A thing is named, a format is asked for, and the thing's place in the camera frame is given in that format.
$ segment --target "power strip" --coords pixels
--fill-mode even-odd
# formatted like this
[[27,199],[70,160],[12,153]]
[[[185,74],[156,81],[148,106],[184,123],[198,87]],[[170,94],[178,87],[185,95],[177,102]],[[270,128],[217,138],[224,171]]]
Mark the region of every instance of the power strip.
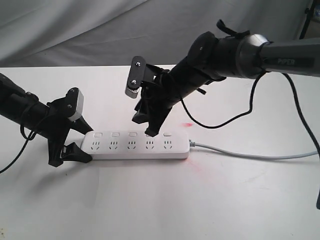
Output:
[[155,137],[143,131],[90,131],[81,149],[94,160],[186,159],[190,144],[184,131],[162,132]]

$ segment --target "gray fabric backdrop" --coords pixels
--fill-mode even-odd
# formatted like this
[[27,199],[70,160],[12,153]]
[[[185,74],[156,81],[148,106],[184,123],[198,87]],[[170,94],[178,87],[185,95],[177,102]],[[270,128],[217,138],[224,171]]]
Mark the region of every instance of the gray fabric backdrop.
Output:
[[[32,0],[44,10],[45,0]],[[42,4],[36,8],[36,2]],[[151,64],[176,64],[218,19],[236,31],[272,41],[296,39],[310,0],[56,0],[48,15],[17,31],[0,28],[0,64],[26,66],[129,65],[133,56]],[[30,29],[39,28],[28,34]]]

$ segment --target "power socket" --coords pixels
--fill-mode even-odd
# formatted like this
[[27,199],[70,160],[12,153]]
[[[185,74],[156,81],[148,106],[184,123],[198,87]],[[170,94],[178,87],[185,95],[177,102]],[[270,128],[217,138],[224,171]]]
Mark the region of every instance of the power socket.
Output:
[[184,131],[161,132],[155,137],[143,131],[90,131],[81,150],[94,160],[186,159],[190,144]]

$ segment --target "white tabletop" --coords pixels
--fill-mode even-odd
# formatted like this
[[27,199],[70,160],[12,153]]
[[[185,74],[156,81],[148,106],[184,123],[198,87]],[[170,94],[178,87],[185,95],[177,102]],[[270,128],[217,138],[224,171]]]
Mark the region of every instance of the white tabletop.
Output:
[[[46,103],[78,87],[83,116],[95,130],[144,130],[131,122],[137,99],[124,94],[129,67],[2,68]],[[293,76],[305,118],[320,139],[320,79]],[[190,112],[208,125],[248,109],[250,79],[212,83],[191,94]],[[184,128],[199,143],[268,156],[315,147],[297,115],[288,81],[263,77],[254,111],[217,130],[190,123],[181,104],[162,130]],[[19,126],[0,117],[0,169],[24,143]],[[80,140],[76,132],[68,142]],[[37,136],[0,175],[0,240],[301,240],[319,239],[319,157],[257,161],[193,149],[187,160],[66,162],[48,165]]]

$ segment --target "gray cable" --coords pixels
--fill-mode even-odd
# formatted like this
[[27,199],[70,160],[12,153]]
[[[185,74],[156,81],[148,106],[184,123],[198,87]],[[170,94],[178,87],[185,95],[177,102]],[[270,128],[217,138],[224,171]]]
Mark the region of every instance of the gray cable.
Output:
[[201,143],[197,143],[194,141],[190,141],[190,147],[199,147],[199,148],[204,148],[204,149],[210,149],[228,156],[236,157],[236,158],[244,158],[244,159],[256,159],[256,160],[288,160],[288,159],[301,159],[301,158],[306,158],[310,157],[313,155],[317,155],[317,151],[309,152],[309,153],[303,153],[303,154],[298,154],[298,155],[291,155],[291,156],[259,156],[259,155],[249,155],[249,154],[242,154],[242,153],[237,153],[237,152],[231,152],[231,151],[226,151],[214,146],[209,146],[209,145],[204,145]]

